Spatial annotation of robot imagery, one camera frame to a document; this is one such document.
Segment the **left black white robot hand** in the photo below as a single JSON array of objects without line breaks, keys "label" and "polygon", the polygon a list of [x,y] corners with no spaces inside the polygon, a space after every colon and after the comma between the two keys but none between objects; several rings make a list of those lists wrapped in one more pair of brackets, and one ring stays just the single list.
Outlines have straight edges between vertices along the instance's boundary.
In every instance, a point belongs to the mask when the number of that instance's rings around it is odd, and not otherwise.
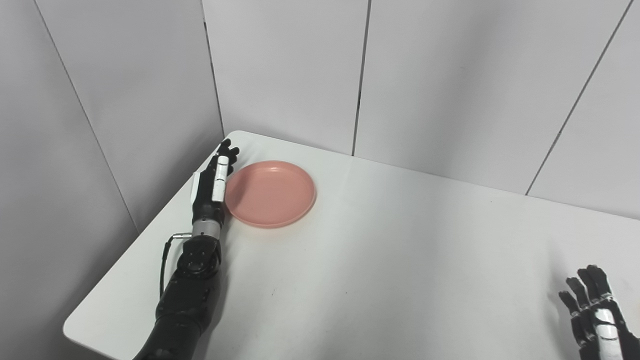
[{"label": "left black white robot hand", "polygon": [[198,173],[198,187],[192,202],[192,224],[209,220],[222,226],[226,221],[223,208],[226,181],[233,173],[240,154],[240,148],[231,145],[231,139],[224,139],[205,169]]}]

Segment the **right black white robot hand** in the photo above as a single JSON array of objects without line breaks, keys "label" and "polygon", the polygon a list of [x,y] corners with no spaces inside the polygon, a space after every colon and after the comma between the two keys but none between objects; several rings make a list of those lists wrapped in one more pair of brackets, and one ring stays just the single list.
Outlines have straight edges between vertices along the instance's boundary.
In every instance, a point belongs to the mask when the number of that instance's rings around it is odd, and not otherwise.
[{"label": "right black white robot hand", "polygon": [[640,342],[628,328],[606,272],[594,264],[566,279],[558,292],[571,317],[581,360],[638,360]]}]

